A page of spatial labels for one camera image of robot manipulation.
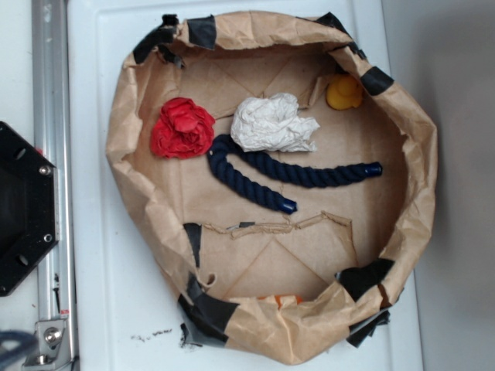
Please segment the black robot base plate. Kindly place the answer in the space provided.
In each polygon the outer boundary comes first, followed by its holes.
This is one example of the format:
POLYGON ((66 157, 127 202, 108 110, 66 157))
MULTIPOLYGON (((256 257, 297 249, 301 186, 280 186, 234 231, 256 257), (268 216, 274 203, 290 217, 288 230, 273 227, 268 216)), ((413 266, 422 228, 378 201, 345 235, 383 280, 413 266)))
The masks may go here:
POLYGON ((58 242, 56 168, 1 123, 1 296, 10 295, 58 242))

